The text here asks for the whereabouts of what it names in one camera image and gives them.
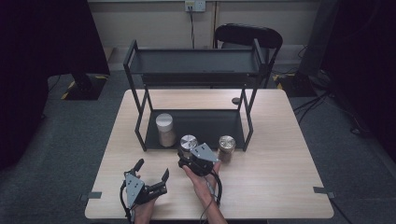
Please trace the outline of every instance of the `chair backrest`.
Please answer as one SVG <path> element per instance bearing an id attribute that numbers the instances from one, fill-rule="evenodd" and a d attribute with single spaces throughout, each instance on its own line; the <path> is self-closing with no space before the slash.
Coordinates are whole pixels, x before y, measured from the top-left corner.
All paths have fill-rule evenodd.
<path id="1" fill-rule="evenodd" d="M 275 63 L 276 55 L 283 44 L 283 38 L 277 31 L 271 28 L 246 24 L 223 24 L 219 26 L 215 31 L 214 47 L 216 49 L 218 48 L 219 41 L 223 42 L 224 44 L 231 43 L 236 45 L 252 46 L 253 40 L 255 38 L 259 41 L 259 45 L 261 48 L 267 50 L 274 50 L 271 56 L 271 61 L 268 63 L 267 74 L 265 74 L 267 80 L 264 84 L 264 87 L 266 87 L 268 77 L 270 76 L 273 65 Z"/>

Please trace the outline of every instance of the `wooden table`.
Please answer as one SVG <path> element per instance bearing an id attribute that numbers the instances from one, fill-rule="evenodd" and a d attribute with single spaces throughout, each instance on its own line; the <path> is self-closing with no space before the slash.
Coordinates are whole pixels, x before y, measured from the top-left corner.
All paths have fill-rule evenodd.
<path id="1" fill-rule="evenodd" d="M 234 108 L 232 99 L 239 95 L 240 90 L 150 90 L 154 106 L 164 109 Z M 146 132 L 149 118 L 149 109 L 145 111 L 141 133 Z M 227 219 L 332 217 L 327 195 L 314 192 L 314 187 L 323 185 L 285 92 L 258 90 L 251 117 L 254 133 L 247 152 L 237 149 L 231 163 L 220 168 L 223 215 Z M 161 181 L 166 168 L 170 172 L 168 192 L 157 200 L 152 219 L 199 219 L 203 208 L 177 165 L 177 152 L 144 152 L 134 133 L 136 119 L 134 98 L 127 91 L 92 188 L 102 196 L 89 200 L 86 217 L 125 218 L 119 196 L 123 172 L 143 158 L 138 173 L 147 185 Z"/>

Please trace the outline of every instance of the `person's arm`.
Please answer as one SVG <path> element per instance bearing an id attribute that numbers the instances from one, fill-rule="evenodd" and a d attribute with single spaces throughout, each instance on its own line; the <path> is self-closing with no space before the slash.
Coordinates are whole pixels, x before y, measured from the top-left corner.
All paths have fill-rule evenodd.
<path id="1" fill-rule="evenodd" d="M 220 212 L 218 205 L 215 202 L 214 196 L 209 189 L 207 183 L 210 184 L 213 190 L 216 189 L 216 180 L 213 175 L 207 175 L 205 178 L 196 175 L 189 167 L 184 165 L 183 170 L 190 178 L 194 185 L 195 194 L 201 202 L 202 207 L 205 209 L 207 221 L 209 223 L 227 223 L 223 214 Z M 216 162 L 213 170 L 219 174 L 220 162 Z"/>
<path id="2" fill-rule="evenodd" d="M 155 198 L 148 203 L 140 204 L 134 209 L 134 224 L 149 224 L 157 199 Z"/>

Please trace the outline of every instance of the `white wall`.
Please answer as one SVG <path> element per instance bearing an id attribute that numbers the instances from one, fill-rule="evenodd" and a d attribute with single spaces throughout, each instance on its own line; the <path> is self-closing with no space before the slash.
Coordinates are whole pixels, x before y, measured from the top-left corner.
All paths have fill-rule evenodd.
<path id="1" fill-rule="evenodd" d="M 284 45 L 305 45 L 318 4 L 319 0 L 206 2 L 206 12 L 193 14 L 195 47 L 211 48 L 214 23 L 226 22 L 270 27 L 281 33 Z M 184 1 L 90 1 L 90 8 L 104 47 L 127 47 L 132 39 L 139 47 L 191 47 L 191 20 Z"/>

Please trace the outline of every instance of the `black curtain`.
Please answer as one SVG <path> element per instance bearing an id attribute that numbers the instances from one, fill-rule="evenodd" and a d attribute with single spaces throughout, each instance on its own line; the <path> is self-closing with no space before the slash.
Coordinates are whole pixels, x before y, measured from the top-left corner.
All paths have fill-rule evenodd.
<path id="1" fill-rule="evenodd" d="M 14 164 L 31 140 L 50 76 L 109 75 L 84 0 L 6 0 L 0 4 L 0 168 Z"/>
<path id="2" fill-rule="evenodd" d="M 322 68 L 396 161 L 395 15 L 392 0 L 341 1 Z"/>

